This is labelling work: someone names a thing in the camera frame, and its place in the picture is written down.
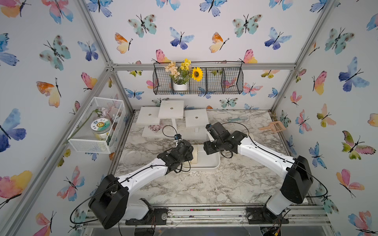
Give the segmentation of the white storage box tray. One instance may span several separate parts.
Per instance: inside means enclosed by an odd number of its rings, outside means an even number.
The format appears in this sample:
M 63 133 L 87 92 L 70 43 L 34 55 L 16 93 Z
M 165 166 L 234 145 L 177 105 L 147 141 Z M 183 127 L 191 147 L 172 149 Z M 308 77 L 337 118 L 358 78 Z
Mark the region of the white storage box tray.
M 219 167 L 220 163 L 220 154 L 218 152 L 207 155 L 203 145 L 198 145 L 198 163 L 184 162 L 183 171 L 213 171 Z

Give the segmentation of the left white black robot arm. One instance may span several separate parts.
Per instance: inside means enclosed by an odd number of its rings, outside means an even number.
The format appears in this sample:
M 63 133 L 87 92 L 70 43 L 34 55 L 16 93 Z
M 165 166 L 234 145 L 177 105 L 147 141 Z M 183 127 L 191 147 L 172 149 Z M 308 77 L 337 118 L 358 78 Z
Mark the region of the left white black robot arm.
M 184 162 L 193 160 L 194 147 L 187 140 L 177 141 L 177 145 L 129 174 L 115 177 L 110 174 L 101 181 L 89 201 L 89 208 L 105 230 L 118 224 L 123 218 L 126 224 L 145 225 L 155 220 L 154 207 L 144 198 L 136 203 L 130 197 L 150 182 L 170 172 L 182 172 Z

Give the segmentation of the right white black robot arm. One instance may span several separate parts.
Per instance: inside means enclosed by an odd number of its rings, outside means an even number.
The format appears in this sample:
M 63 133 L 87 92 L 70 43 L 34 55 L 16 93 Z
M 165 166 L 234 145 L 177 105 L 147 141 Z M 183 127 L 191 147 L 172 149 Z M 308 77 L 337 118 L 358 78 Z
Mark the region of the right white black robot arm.
M 240 154 L 257 161 L 283 179 L 281 188 L 260 209 L 253 210 L 257 221 L 276 223 L 284 220 L 283 211 L 292 204 L 304 202 L 314 182 L 306 158 L 283 155 L 254 141 L 240 131 L 229 133 L 221 123 L 206 126 L 210 140 L 204 142 L 207 155 L 222 151 Z

